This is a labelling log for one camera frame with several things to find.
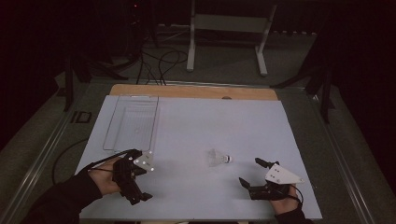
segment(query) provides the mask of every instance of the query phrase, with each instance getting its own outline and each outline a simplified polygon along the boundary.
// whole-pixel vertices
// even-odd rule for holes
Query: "black sleeve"
[[[81,210],[102,194],[87,171],[48,189],[31,207],[22,224],[78,223]]]
[[[306,219],[303,213],[303,205],[299,203],[293,211],[275,216],[279,224],[313,224],[312,220]]]

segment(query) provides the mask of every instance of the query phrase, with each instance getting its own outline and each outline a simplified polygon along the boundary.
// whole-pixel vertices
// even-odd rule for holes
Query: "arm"
[[[289,195],[297,198],[296,188],[290,187]],[[275,211],[275,218],[279,224],[311,224],[303,213],[303,204],[292,198],[270,201]]]
[[[112,170],[119,158],[107,161],[98,168]],[[103,195],[120,191],[112,173],[100,170],[80,172],[63,183],[49,188],[31,207],[22,221],[27,223],[78,223],[81,210]]]

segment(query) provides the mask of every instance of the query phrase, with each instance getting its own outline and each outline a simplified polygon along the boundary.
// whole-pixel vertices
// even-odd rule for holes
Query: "human hand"
[[[113,158],[88,172],[88,175],[95,182],[102,195],[120,192],[120,187],[112,180],[113,164],[119,159],[121,157]]]
[[[289,187],[289,195],[297,198],[295,185]],[[292,198],[285,198],[277,201],[270,201],[270,204],[273,206],[275,214],[280,215],[283,213],[291,212],[298,207],[298,201]]]

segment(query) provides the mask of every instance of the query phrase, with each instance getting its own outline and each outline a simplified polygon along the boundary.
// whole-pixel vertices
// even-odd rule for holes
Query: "transparent plastic tray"
[[[121,152],[136,148],[153,151],[151,139],[158,96],[119,96],[108,127],[104,150]]]

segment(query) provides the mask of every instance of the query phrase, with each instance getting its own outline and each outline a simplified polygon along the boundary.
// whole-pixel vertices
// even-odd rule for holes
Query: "white metal frame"
[[[207,15],[195,13],[195,0],[191,0],[191,26],[190,26],[190,47],[189,56],[187,60],[187,71],[194,70],[195,60],[195,30],[219,30],[219,31],[237,31],[237,32],[251,32],[262,34],[262,42],[256,46],[257,62],[259,64],[260,74],[267,76],[267,67],[265,65],[262,51],[267,41],[268,34],[271,29],[272,21],[276,12],[276,5],[271,8],[270,15],[267,18],[257,17],[234,17],[234,16],[220,16]]]

